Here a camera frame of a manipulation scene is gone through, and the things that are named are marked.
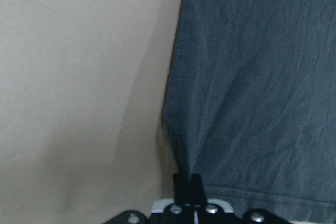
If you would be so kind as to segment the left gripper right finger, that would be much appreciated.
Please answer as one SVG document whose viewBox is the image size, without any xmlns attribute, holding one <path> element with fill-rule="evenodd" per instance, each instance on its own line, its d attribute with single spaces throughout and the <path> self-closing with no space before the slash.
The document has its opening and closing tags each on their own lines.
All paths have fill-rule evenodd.
<svg viewBox="0 0 336 224">
<path fill-rule="evenodd" d="M 200 174 L 192 174 L 190 180 L 190 197 L 194 206 L 205 206 L 207 198 Z"/>
</svg>

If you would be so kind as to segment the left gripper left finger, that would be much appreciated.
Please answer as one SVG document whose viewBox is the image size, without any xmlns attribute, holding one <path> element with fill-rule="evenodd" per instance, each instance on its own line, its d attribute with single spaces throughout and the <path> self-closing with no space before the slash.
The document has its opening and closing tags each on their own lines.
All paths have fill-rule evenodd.
<svg viewBox="0 0 336 224">
<path fill-rule="evenodd" d="M 183 173 L 173 175 L 174 202 L 180 206 L 190 206 L 190 188 Z"/>
</svg>

